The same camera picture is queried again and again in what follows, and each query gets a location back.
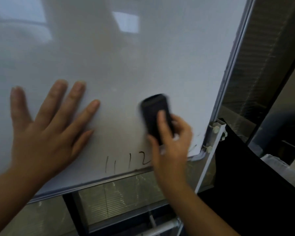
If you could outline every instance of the whiteboard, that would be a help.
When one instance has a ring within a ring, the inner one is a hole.
[[[11,87],[25,89],[34,117],[59,78],[87,82],[79,111],[102,104],[85,150],[38,194],[149,166],[138,104],[154,94],[168,95],[193,127],[189,156],[197,155],[245,3],[0,0],[0,173],[10,163]]]

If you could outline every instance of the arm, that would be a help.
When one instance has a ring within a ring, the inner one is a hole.
[[[33,121],[24,91],[12,88],[12,163],[0,175],[0,231],[47,181],[75,160],[93,133],[89,130],[80,134],[97,111],[99,101],[92,101],[68,126],[85,83],[76,82],[57,111],[66,89],[65,80],[56,81]]]
[[[158,130],[165,144],[161,155],[157,140],[148,136],[152,145],[155,177],[166,199],[192,235],[238,235],[211,210],[186,181],[186,161],[192,139],[191,127],[180,117],[172,115],[179,139],[174,141],[166,123],[164,111],[157,115]]]

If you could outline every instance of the person's left hand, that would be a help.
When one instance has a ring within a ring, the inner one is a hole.
[[[10,169],[24,179],[44,184],[66,168],[87,144],[93,130],[81,133],[97,111],[100,102],[93,100],[70,124],[85,83],[75,82],[59,110],[67,89],[67,82],[59,79],[51,87],[33,121],[22,88],[11,90],[11,118],[13,125],[12,164]]]

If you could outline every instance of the whiteboard frame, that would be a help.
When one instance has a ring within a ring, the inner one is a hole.
[[[232,50],[231,50],[231,53],[230,53],[230,56],[229,56],[229,59],[228,59],[228,62],[227,62],[227,66],[226,66],[224,76],[223,76],[223,79],[222,79],[222,82],[221,82],[221,85],[220,85],[220,89],[219,89],[219,92],[218,92],[218,95],[217,95],[217,98],[216,98],[216,102],[214,104],[214,108],[213,108],[213,111],[212,111],[210,122],[214,122],[217,119],[217,115],[218,115],[218,112],[220,110],[222,100],[223,100],[225,91],[227,89],[227,85],[228,85],[230,76],[232,75],[232,71],[233,71],[233,68],[234,68],[234,65],[235,65],[239,50],[240,50],[240,46],[241,46],[243,38],[244,38],[244,34],[246,32],[246,29],[247,29],[247,25],[248,25],[248,22],[249,22],[249,19],[250,19],[252,10],[253,10],[254,3],[255,3],[255,0],[247,0],[246,1],[246,5],[245,5],[244,11],[243,11],[243,15],[241,17],[240,24],[239,24],[238,29],[237,29],[234,44],[233,44],[233,47],[232,47]],[[83,183],[83,184],[78,184],[78,185],[71,186],[71,187],[65,187],[65,188],[61,188],[61,189],[58,189],[58,190],[48,191],[48,192],[45,192],[45,193],[42,193],[42,194],[35,195],[28,203],[30,204],[30,203],[45,200],[45,199],[48,199],[48,198],[53,198],[53,197],[60,196],[60,195],[63,195],[63,194],[68,194],[68,193],[72,193],[72,192],[79,191],[79,190],[82,190],[82,189],[86,189],[86,188],[94,187],[94,186],[97,186],[97,185],[105,184],[105,183],[108,183],[108,182],[124,179],[124,178],[127,178],[127,177],[136,176],[136,175],[139,175],[139,174],[150,172],[152,170],[153,170],[152,167],[146,167],[146,168],[142,168],[142,169],[139,169],[139,170],[114,175],[114,176],[111,176],[111,177],[102,178],[102,179],[99,179],[99,180],[96,180],[96,181],[91,181],[91,182],[87,182],[87,183]]]

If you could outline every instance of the black eraser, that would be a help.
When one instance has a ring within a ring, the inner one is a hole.
[[[145,126],[148,129],[148,133],[155,137],[159,143],[162,145],[162,140],[157,127],[157,113],[160,110],[164,110],[166,113],[166,121],[171,130],[172,136],[174,137],[174,126],[172,123],[172,118],[169,113],[169,105],[167,102],[167,97],[164,94],[153,95],[149,98],[144,99],[141,104],[141,112],[145,121]]]

